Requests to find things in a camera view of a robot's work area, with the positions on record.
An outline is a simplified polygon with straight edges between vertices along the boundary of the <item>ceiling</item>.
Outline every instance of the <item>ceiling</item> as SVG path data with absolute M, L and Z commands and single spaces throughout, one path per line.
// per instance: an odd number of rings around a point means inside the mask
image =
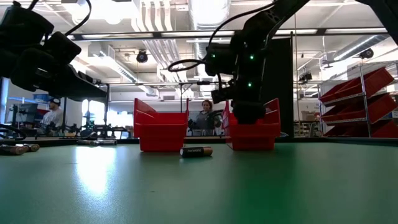
M 30 3 L 30 1 L 26 0 L 20 2 L 25 7 Z M 229 9 L 229 17 L 256 9 L 267 3 L 270 3 L 270 1 L 232 0 Z M 4 14 L 7 5 L 10 4 L 11 1 L 0 0 L 0 13 Z M 187 11 L 187 0 L 171 0 L 170 5 L 172 29 L 191 30 L 190 16 Z M 65 32 L 74 26 L 72 15 L 65 10 L 60 0 L 41 1 L 36 5 L 35 9 L 36 12 L 43 15 L 54 24 L 55 30 Z M 230 22 L 226 26 L 226 29 L 242 29 L 248 18 L 250 18 L 250 16 L 236 19 Z M 282 28 L 285 29 L 294 29 L 295 27 L 303 29 L 319 27 L 382 27 L 382 24 L 368 6 L 354 2 L 353 0 L 312 0 L 299 10 L 295 17 L 290 18 L 282 26 Z M 130 19 L 123 19 L 116 25 L 111 25 L 104 19 L 90 19 L 81 29 L 78 29 L 77 32 L 82 34 L 134 32 L 134 29 L 131 26 Z M 297 57 L 294 55 L 294 68 L 301 67 L 320 52 L 339 50 L 360 37 L 361 36 L 357 35 L 329 35 L 324 39 L 322 37 L 297 37 L 297 40 L 294 40 L 294 50 L 295 52 L 297 51 Z M 79 42 L 79 45 L 86 48 L 89 44 L 90 43 Z M 187 39 L 177 39 L 176 44 L 181 58 L 193 58 L 195 56 L 193 44 L 187 43 Z M 101 42 L 101 45 L 112 46 L 116 51 L 116 60 L 123 63 L 129 70 L 134 72 L 140 81 L 159 82 L 159 78 L 157 77 L 157 62 L 150 53 L 146 63 L 137 63 L 136 61 L 137 51 L 146 48 L 141 40 L 109 41 Z M 389 38 L 373 49 L 378 48 L 383 50 L 382 53 L 379 53 L 380 55 L 397 48 L 397 46 L 394 41 Z M 383 57 L 389 60 L 388 55 L 383 55 Z M 127 82 L 125 78 L 121 77 L 120 74 L 107 65 L 97 60 L 90 59 L 86 52 L 83 51 L 82 54 L 79 55 L 79 58 L 83 64 L 86 65 L 87 70 L 90 71 L 90 75 L 113 83 Z M 319 79 L 320 77 L 318 74 L 321 71 L 319 66 L 314 66 L 311 70 L 313 79 Z M 187 72 L 187 78 L 193 78 L 195 73 L 195 70 L 190 70 Z M 135 87 L 130 89 L 120 88 L 120 91 L 141 90 Z

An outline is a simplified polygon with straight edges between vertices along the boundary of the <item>green tabletop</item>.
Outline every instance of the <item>green tabletop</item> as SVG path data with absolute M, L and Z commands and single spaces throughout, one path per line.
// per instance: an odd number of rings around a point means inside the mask
M 398 148 L 211 146 L 195 159 L 138 145 L 0 156 L 0 223 L 398 223 Z

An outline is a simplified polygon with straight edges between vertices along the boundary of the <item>shirt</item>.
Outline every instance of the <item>shirt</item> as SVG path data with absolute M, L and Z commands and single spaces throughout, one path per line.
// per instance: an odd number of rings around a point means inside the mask
M 62 125 L 62 118 L 63 118 L 63 110 L 61 109 L 57 109 L 56 111 L 50 110 L 44 115 L 43 120 L 40 123 L 49 125 L 51 122 L 54 122 L 56 127 L 60 127 Z

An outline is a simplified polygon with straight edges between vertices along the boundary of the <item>black panel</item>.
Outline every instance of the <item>black panel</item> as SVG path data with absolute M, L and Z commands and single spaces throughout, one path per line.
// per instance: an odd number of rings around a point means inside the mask
M 262 86 L 263 102 L 279 99 L 282 131 L 293 137 L 293 53 L 290 38 L 272 40 Z

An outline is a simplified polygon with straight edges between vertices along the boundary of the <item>man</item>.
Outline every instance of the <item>man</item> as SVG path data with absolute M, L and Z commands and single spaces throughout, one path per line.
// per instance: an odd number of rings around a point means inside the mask
M 41 124 L 49 125 L 51 122 L 54 122 L 56 127 L 60 127 L 62 125 L 63 118 L 63 110 L 60 109 L 61 101 L 56 98 L 52 98 L 49 101 L 50 111 L 47 112 L 43 120 L 40 122 Z

